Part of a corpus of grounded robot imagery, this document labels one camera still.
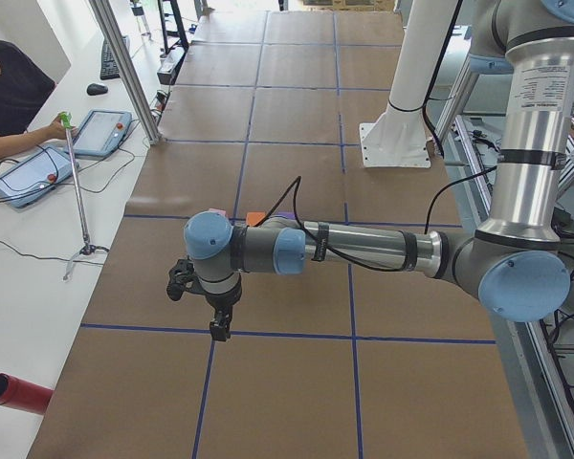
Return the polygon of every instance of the hand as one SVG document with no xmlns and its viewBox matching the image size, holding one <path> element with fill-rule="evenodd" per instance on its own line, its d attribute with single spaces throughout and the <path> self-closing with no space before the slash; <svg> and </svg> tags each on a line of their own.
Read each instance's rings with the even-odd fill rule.
<svg viewBox="0 0 574 459">
<path fill-rule="evenodd" d="M 47 132 L 47 140 L 50 139 L 66 139 L 66 128 L 61 123 L 60 115 L 57 115 L 51 124 L 45 127 Z"/>
</svg>

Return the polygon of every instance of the computer mouse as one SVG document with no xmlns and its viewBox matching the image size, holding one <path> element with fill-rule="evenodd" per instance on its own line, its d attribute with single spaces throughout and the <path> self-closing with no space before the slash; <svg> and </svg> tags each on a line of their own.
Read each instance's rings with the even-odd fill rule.
<svg viewBox="0 0 574 459">
<path fill-rule="evenodd" d="M 87 86 L 87 94 L 90 96 L 97 96 L 98 94 L 108 93 L 108 87 L 105 84 L 92 83 Z"/>
</svg>

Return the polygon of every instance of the person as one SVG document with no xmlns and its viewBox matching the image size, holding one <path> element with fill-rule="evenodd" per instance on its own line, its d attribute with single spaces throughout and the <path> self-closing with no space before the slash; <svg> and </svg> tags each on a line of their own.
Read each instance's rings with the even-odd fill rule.
<svg viewBox="0 0 574 459">
<path fill-rule="evenodd" d="M 65 139 L 59 115 L 47 126 L 27 132 L 55 82 L 19 48 L 0 40 L 0 160 L 51 139 Z"/>
</svg>

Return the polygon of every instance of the label sticker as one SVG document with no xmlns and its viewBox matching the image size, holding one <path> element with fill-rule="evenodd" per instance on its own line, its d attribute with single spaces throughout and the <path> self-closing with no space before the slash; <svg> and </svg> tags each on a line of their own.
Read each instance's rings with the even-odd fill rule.
<svg viewBox="0 0 574 459">
<path fill-rule="evenodd" d="M 547 65 L 515 72 L 506 113 L 572 111 L 574 68 Z"/>
</svg>

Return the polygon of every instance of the grid floor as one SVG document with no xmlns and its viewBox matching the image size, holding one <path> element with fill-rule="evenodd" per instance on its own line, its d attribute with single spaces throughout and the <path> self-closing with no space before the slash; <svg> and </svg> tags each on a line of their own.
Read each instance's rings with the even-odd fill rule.
<svg viewBox="0 0 574 459">
<path fill-rule="evenodd" d="M 203 298 L 165 294 L 190 216 L 242 222 L 297 175 L 302 218 L 423 227 L 442 162 L 364 169 L 355 137 L 385 108 L 396 17 L 203 21 L 30 457 L 527 457 L 488 318 L 453 285 L 331 263 L 244 275 L 218 344 Z M 460 229 L 451 194 L 432 221 Z"/>
</svg>

